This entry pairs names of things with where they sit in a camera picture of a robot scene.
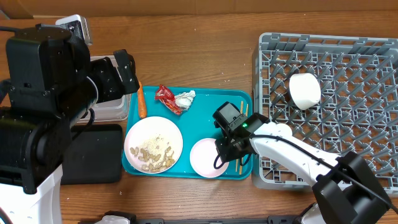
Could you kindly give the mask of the white bowl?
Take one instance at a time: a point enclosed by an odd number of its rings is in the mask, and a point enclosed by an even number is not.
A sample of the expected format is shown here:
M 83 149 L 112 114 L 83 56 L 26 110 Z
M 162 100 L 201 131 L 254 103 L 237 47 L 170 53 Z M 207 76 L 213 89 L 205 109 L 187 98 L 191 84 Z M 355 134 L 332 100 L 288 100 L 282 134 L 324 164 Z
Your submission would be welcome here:
M 192 169 L 200 176 L 208 179 L 224 174 L 229 166 L 222 162 L 215 144 L 216 139 L 205 138 L 196 142 L 190 151 Z
M 321 88 L 317 78 L 311 73 L 296 73 L 290 77 L 289 93 L 296 107 L 307 110 L 321 99 Z

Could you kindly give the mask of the wooden chopstick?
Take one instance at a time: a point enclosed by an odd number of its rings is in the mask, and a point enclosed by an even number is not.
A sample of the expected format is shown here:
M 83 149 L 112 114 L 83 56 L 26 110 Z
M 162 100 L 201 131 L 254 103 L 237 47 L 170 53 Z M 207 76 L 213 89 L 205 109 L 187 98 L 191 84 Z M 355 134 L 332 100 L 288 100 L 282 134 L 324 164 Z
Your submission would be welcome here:
M 240 113 L 243 114 L 243 108 L 244 108 L 244 102 L 241 102 L 241 106 L 240 106 Z M 241 165 L 242 159 L 237 159 L 236 160 L 236 172 L 241 175 L 242 174 L 242 165 Z
M 245 116 L 248 116 L 248 109 L 249 109 L 249 105 L 247 104 L 247 105 L 246 105 L 246 109 L 245 109 L 245 113 L 244 113 Z M 243 101 L 241 102 L 241 113 L 243 113 Z M 240 162 L 239 162 L 239 175 L 241 175 L 242 172 L 243 172 L 242 163 L 243 163 L 243 158 L 241 158 L 241 160 L 240 160 Z

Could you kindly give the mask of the white cup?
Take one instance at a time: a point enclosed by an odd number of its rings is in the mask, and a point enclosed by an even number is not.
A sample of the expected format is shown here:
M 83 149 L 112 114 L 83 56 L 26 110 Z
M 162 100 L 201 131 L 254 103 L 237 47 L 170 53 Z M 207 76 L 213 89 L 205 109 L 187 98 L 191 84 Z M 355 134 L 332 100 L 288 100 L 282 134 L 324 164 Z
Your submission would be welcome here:
M 292 129 L 290 126 L 284 123 L 270 122 L 269 131 L 276 136 L 292 136 Z

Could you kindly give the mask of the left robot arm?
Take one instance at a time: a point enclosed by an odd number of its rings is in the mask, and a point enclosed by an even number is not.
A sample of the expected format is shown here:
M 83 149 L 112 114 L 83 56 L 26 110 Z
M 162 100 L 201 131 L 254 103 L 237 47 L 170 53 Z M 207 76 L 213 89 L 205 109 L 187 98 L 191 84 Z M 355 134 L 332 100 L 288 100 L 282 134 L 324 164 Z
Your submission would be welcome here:
M 61 223 L 63 156 L 71 130 L 97 103 L 135 93 L 134 57 L 121 49 L 90 58 L 81 32 L 65 26 L 11 28 L 10 77 L 1 82 L 1 222 Z

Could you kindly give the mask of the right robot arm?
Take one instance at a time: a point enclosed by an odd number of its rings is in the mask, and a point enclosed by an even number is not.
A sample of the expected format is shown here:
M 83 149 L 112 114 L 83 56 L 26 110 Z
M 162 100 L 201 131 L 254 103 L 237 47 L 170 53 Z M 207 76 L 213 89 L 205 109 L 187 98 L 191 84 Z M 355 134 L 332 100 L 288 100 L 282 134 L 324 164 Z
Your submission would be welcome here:
M 215 142 L 222 163 L 257 154 L 302 178 L 316 202 L 295 223 L 376 223 L 397 210 L 366 161 L 355 152 L 343 156 L 317 149 L 292 134 L 291 128 L 254 113 L 246 116 L 230 103 L 214 113 L 223 138 Z

